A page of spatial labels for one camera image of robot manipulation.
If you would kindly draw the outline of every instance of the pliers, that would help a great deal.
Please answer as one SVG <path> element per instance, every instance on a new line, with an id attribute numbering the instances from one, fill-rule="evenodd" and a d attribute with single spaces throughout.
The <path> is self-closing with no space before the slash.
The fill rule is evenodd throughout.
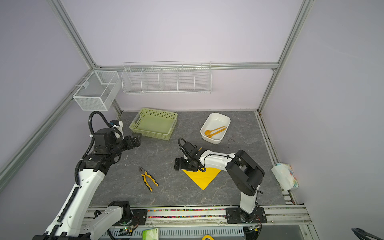
<path id="1" fill-rule="evenodd" d="M 144 168 L 139 167 L 139 171 L 140 171 L 140 173 L 141 173 L 141 176 L 143 177 L 143 180 L 144 180 L 145 185 L 148 187 L 148 189 L 149 189 L 150 191 L 152 191 L 152 188 L 151 188 L 151 186 L 148 184 L 146 176 L 149 177 L 150 179 L 152 179 L 152 181 L 155 183 L 156 187 L 159 186 L 159 185 L 157 184 L 156 180 L 155 180 L 151 175 L 149 175 L 149 174 L 147 173 L 147 171 L 144 170 Z"/>

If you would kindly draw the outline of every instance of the yellow napkin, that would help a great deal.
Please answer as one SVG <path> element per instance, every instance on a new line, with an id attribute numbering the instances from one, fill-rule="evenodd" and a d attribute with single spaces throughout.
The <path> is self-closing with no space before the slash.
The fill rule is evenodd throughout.
<path id="1" fill-rule="evenodd" d="M 218 173 L 221 171 L 217 168 L 207 167 L 207 170 L 205 172 L 197 171 L 197 172 L 190 172 L 187 170 L 184 170 L 185 174 L 188 175 L 202 190 L 204 190 L 211 182 L 212 180 L 218 175 Z"/>

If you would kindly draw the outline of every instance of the green plastic basket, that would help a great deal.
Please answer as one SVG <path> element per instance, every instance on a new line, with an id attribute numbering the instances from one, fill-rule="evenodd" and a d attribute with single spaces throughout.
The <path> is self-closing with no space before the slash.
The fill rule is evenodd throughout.
<path id="1" fill-rule="evenodd" d="M 175 129 L 177 113 L 142 108 L 133 119 L 129 128 L 136 133 L 141 133 L 146 137 L 154 137 L 169 140 Z"/>

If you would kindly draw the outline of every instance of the table surface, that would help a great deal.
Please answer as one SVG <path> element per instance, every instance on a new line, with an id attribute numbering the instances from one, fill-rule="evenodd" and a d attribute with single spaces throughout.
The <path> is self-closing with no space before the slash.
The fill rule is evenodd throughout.
<path id="1" fill-rule="evenodd" d="M 159 205 L 238 205 L 240 190 L 227 172 L 221 171 L 203 191 L 183 171 L 173 169 L 176 157 L 182 157 L 177 139 L 184 138 L 197 147 L 215 152 L 235 153 L 244 150 L 265 171 L 257 202 L 260 205 L 284 205 L 284 196 L 271 168 L 263 136 L 253 111 L 219 112 L 231 119 L 219 144 L 202 139 L 200 128 L 212 112 L 177 112 L 177 124 L 169 141 L 143 136 L 141 146 L 124 151 L 121 160 L 112 165 L 96 190 L 91 205 L 107 205 L 114 200 L 129 201 L 131 206 Z M 132 134 L 129 125 L 137 113 L 124 112 L 124 135 Z M 159 183 L 152 181 L 153 192 L 145 186 L 139 173 L 143 167 Z"/>

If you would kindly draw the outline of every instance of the white wire basket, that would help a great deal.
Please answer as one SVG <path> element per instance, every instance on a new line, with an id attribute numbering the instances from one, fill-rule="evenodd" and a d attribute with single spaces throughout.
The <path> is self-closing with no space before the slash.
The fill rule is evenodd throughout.
<path id="1" fill-rule="evenodd" d="M 210 62 L 123 63 L 122 90 L 127 94 L 210 93 Z"/>
<path id="2" fill-rule="evenodd" d="M 73 98 L 85 111 L 108 111 L 121 88 L 116 71 L 93 71 Z"/>

